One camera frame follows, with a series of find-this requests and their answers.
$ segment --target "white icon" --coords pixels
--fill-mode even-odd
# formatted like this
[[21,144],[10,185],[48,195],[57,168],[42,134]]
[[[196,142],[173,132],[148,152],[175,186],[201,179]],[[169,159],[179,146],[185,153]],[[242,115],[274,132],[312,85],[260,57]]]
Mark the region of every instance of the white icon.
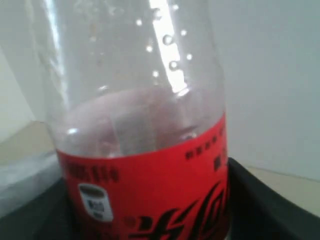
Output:
[[100,186],[81,183],[78,185],[86,212],[100,222],[112,222],[114,215],[107,191]]

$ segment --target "white backdrop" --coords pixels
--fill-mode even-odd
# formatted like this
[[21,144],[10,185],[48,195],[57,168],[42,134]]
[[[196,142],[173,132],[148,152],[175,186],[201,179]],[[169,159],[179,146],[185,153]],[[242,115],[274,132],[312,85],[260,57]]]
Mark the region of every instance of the white backdrop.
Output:
[[[0,45],[32,112],[43,120],[22,2],[1,1]],[[320,181],[320,1],[210,4],[226,76],[230,155]]]

